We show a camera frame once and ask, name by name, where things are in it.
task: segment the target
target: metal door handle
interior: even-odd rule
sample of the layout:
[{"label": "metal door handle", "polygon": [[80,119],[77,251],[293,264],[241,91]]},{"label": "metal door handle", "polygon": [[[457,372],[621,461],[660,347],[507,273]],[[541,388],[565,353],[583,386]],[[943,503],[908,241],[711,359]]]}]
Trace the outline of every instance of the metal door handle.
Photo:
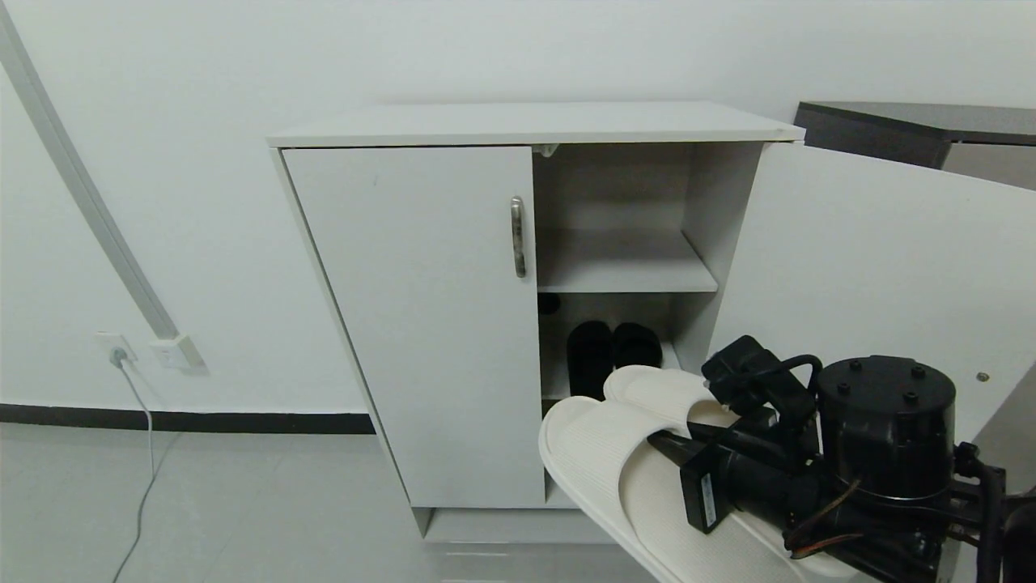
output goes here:
[{"label": "metal door handle", "polygon": [[515,274],[525,276],[525,240],[522,235],[522,202],[521,197],[511,199],[511,243],[515,252]]}]

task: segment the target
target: gray tile floor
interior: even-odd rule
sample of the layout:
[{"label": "gray tile floor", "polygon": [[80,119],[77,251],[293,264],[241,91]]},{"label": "gray tile floor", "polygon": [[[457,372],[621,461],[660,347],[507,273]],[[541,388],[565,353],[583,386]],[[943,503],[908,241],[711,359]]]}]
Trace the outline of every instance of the gray tile floor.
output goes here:
[{"label": "gray tile floor", "polygon": [[[615,546],[424,544],[371,436],[156,433],[155,458],[124,583],[653,581]],[[111,581],[148,472],[143,432],[0,425],[0,581]]]}]

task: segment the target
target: black baseboard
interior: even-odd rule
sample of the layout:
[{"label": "black baseboard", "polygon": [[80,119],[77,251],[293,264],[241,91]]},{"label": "black baseboard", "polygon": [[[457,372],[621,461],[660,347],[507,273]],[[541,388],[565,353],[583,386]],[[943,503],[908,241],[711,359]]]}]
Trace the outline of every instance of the black baseboard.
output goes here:
[{"label": "black baseboard", "polygon": [[[373,435],[366,413],[174,413],[151,414],[156,432],[210,434]],[[141,411],[0,404],[0,422],[105,430],[146,430]]]}]

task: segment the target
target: label sticker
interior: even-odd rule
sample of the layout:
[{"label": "label sticker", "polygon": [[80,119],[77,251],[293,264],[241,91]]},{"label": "label sticker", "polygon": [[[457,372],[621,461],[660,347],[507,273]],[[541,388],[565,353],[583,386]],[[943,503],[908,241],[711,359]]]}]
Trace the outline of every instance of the label sticker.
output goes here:
[{"label": "label sticker", "polygon": [[716,522],[716,499],[712,493],[712,474],[706,474],[701,478],[701,503],[706,507],[706,528]]}]

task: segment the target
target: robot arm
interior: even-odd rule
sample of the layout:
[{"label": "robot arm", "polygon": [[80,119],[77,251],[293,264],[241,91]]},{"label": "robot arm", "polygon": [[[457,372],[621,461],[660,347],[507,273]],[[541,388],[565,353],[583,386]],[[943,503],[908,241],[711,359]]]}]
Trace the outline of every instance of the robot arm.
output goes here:
[{"label": "robot arm", "polygon": [[[804,365],[807,387],[790,374]],[[825,552],[886,583],[941,583],[956,540],[978,547],[978,583],[1000,581],[1001,564],[1006,583],[1036,581],[1036,496],[1005,496],[1004,470],[954,446],[956,390],[939,371],[885,356],[780,361],[743,337],[701,372],[741,419],[649,438],[681,468],[691,526],[708,533],[745,511],[782,529],[793,558]]]}]

